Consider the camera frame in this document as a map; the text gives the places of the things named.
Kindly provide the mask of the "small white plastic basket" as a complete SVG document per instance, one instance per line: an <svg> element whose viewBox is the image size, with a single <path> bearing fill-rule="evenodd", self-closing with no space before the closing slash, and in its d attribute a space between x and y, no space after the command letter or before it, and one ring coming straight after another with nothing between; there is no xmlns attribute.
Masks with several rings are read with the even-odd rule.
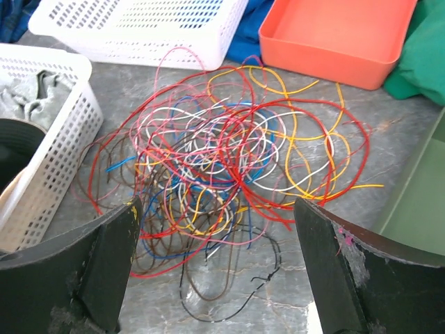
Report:
<svg viewBox="0 0 445 334"><path fill-rule="evenodd" d="M61 49L1 44L1 71L23 78L41 70L66 74L74 87L1 208L1 249L38 244L94 141L104 117L89 84L91 62Z"/></svg>

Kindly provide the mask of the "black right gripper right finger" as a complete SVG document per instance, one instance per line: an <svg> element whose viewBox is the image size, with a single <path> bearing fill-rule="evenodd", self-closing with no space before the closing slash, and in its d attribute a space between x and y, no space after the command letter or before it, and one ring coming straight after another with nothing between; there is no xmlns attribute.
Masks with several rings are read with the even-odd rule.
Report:
<svg viewBox="0 0 445 334"><path fill-rule="evenodd" d="M444 256L295 201L298 240L324 333L443 333Z"/></svg>

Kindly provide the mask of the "blue plaid cloth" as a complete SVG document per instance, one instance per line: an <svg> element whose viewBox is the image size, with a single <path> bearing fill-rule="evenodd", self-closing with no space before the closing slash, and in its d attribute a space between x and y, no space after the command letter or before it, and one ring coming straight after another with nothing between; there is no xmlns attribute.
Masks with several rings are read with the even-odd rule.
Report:
<svg viewBox="0 0 445 334"><path fill-rule="evenodd" d="M40 0L1 0L1 43L17 42L28 30L28 23Z"/></svg>

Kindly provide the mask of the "green plastic tray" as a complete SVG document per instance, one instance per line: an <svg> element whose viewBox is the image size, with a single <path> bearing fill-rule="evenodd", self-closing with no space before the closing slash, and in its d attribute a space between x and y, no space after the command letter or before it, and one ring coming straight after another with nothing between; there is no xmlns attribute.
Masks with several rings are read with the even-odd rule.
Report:
<svg viewBox="0 0 445 334"><path fill-rule="evenodd" d="M444 254L444 111L406 161L371 230L399 243Z"/></svg>

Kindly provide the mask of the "large white plastic basket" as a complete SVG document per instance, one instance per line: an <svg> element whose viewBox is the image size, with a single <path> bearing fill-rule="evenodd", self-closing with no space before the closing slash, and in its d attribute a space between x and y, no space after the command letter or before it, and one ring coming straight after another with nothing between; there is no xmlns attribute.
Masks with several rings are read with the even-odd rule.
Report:
<svg viewBox="0 0 445 334"><path fill-rule="evenodd" d="M98 63L221 66L246 1L41 1L29 31Z"/></svg>

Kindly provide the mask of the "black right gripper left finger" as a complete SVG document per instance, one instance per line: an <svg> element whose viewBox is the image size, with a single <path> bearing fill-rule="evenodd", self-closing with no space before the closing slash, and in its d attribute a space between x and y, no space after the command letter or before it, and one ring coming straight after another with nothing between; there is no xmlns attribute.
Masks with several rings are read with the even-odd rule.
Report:
<svg viewBox="0 0 445 334"><path fill-rule="evenodd" d="M118 333L140 232L139 197L1 256L2 333Z"/></svg>

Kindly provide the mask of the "grey cloth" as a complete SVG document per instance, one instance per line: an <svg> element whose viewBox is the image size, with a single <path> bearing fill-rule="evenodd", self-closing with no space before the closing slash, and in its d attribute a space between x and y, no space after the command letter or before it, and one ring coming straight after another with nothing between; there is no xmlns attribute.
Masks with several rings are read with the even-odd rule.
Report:
<svg viewBox="0 0 445 334"><path fill-rule="evenodd" d="M1 117L25 120L49 130L72 92L65 74L42 70L1 83Z"/></svg>

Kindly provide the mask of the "green cloth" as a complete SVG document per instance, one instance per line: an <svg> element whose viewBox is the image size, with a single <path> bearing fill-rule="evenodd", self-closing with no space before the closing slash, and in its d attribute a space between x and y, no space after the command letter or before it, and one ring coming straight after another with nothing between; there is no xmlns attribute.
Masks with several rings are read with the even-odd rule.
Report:
<svg viewBox="0 0 445 334"><path fill-rule="evenodd" d="M444 105L444 2L419 1L384 90L397 100L423 95Z"/></svg>

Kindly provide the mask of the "orange plastic tray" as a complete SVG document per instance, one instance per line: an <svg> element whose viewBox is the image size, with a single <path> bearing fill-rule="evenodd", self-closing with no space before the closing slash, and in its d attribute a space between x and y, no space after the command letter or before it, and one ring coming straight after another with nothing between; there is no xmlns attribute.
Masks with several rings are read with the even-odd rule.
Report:
<svg viewBox="0 0 445 334"><path fill-rule="evenodd" d="M397 63L415 1L275 1L259 28L266 65L376 90Z"/></svg>

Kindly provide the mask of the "black hat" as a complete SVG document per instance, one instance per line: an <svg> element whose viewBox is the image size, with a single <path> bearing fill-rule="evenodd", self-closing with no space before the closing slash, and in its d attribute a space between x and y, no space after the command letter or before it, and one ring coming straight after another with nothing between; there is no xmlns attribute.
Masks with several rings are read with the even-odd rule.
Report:
<svg viewBox="0 0 445 334"><path fill-rule="evenodd" d="M1 192L27 167L46 133L32 122L1 118Z"/></svg>

